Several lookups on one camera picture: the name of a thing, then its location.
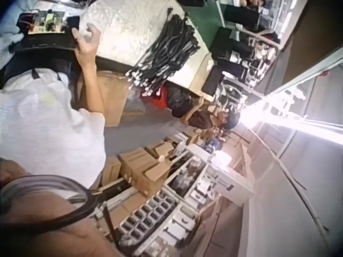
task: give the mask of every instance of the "workbench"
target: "workbench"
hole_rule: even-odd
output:
[[[184,16],[176,0],[97,0],[86,10],[78,10],[62,4],[38,1],[35,8],[65,11],[67,16],[80,15],[80,31],[86,31],[87,22],[102,31],[97,55],[126,66],[135,66],[145,51],[159,36],[166,21],[167,9]],[[213,66],[211,54],[195,28],[200,49],[169,81],[212,101],[213,97],[202,93],[201,88]]]

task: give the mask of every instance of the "brown cardboard box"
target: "brown cardboard box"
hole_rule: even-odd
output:
[[[164,157],[168,157],[173,154],[174,147],[171,143],[165,142],[162,145],[157,146],[155,151],[159,156],[163,155]]]
[[[107,156],[105,167],[102,170],[102,185],[108,185],[109,183],[118,179],[120,168],[122,163],[116,156]]]
[[[200,138],[200,135],[192,130],[187,130],[183,132],[188,137],[188,140],[186,141],[186,145],[190,145],[191,143],[197,143],[198,139]]]
[[[174,151],[174,147],[170,142],[160,141],[153,145],[145,147],[146,151],[155,158],[159,158],[161,155],[168,158]]]
[[[118,227],[120,226],[120,223],[122,223],[130,215],[130,213],[128,213],[128,211],[125,210],[122,206],[118,206],[110,211],[109,215],[111,217],[113,227]],[[99,225],[104,232],[109,232],[104,218],[101,218],[99,220]]]
[[[132,173],[132,185],[146,197],[152,197],[162,188],[172,165],[170,161],[152,164],[147,170],[135,170]]]
[[[136,193],[126,199],[122,206],[127,210],[129,213],[132,213],[134,210],[137,210],[141,205],[143,205],[147,201],[147,198],[143,196],[141,193]]]
[[[129,82],[120,79],[122,74],[112,71],[97,72],[98,85],[105,108],[106,127],[118,126],[124,111],[126,98],[129,94]],[[77,108],[87,108],[86,87],[84,78],[80,77],[77,84]]]
[[[186,141],[186,146],[189,146],[192,143],[197,143],[199,138],[200,138],[200,135],[196,135],[194,137],[188,138],[188,140]]]
[[[158,146],[161,146],[164,143],[164,141],[159,141],[158,143],[154,143],[152,145],[146,146],[145,149],[148,153],[150,153],[155,158],[158,158],[159,155],[156,153],[155,148]]]
[[[185,134],[189,138],[198,135],[198,133],[194,132],[193,130],[186,130],[183,132],[183,134]]]
[[[146,170],[151,167],[150,162],[155,161],[155,158],[141,147],[131,152],[120,154],[119,158],[122,161],[120,173],[129,183],[131,182],[132,171],[136,169]]]
[[[174,147],[176,147],[182,140],[172,135],[172,136],[166,137],[166,141],[171,143]]]
[[[197,134],[202,134],[204,131],[198,128],[198,129],[194,130],[194,132]]]

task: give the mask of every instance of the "white shirt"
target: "white shirt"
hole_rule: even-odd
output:
[[[105,118],[73,110],[68,78],[36,69],[0,90],[0,157],[34,175],[60,175],[90,187],[105,164]]]

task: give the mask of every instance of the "grey floor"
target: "grey floor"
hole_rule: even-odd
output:
[[[186,128],[168,109],[159,110],[148,104],[144,115],[123,116],[118,127],[105,128],[106,154],[117,155],[147,146]]]

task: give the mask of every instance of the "bundle of black cables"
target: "bundle of black cables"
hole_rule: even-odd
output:
[[[138,64],[127,72],[134,85],[145,90],[143,95],[159,95],[160,87],[168,77],[180,70],[200,47],[194,37],[194,28],[187,24],[188,15],[181,19],[168,9],[161,34],[144,53]]]

